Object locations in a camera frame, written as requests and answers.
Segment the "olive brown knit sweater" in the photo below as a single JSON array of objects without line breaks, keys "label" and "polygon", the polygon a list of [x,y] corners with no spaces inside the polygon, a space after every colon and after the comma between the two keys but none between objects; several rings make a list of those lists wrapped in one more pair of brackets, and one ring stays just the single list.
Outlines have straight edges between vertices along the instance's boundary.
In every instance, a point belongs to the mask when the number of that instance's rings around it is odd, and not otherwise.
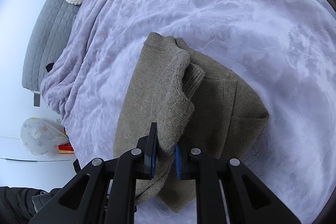
[{"label": "olive brown knit sweater", "polygon": [[149,34],[131,77],[113,143],[116,157],[157,125],[152,180],[138,180],[135,202],[158,196],[173,212],[195,198],[193,181],[178,180],[174,150],[181,137],[216,159],[242,157],[261,134],[269,113],[236,73],[189,48],[180,38]]}]

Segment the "lavender plush bed blanket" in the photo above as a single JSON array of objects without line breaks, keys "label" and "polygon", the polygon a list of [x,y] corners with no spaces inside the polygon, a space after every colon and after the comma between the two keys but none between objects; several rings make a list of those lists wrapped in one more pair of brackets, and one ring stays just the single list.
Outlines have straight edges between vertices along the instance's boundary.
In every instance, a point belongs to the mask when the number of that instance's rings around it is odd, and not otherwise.
[{"label": "lavender plush bed blanket", "polygon": [[84,0],[41,84],[81,166],[112,159],[151,32],[182,38],[259,94],[270,119],[244,164],[312,223],[335,188],[335,11],[327,0]]}]

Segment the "clutter on floor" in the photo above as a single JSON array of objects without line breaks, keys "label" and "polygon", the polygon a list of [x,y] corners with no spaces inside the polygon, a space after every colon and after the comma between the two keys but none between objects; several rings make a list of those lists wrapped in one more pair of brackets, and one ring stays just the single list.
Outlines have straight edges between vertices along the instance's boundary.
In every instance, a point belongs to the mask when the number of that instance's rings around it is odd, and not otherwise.
[{"label": "clutter on floor", "polygon": [[66,144],[61,144],[58,146],[58,153],[59,154],[74,154],[75,152],[70,142],[68,142]]}]

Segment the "white patterned lamp shade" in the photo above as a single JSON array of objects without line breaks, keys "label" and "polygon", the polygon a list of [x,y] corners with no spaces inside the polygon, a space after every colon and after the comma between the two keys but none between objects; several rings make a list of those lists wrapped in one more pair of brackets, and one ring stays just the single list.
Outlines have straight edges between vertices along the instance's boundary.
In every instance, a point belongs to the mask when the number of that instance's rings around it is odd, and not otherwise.
[{"label": "white patterned lamp shade", "polygon": [[65,133],[40,118],[29,118],[23,122],[20,140],[35,156],[44,155],[69,141]]}]

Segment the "grey quilted headboard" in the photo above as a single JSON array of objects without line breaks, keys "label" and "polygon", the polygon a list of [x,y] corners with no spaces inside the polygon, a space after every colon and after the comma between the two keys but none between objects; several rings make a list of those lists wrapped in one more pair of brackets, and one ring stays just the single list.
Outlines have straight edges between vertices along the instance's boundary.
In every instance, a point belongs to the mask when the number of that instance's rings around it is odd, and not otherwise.
[{"label": "grey quilted headboard", "polygon": [[79,6],[46,0],[31,32],[22,71],[22,87],[39,93],[46,66],[54,63],[68,43]]}]

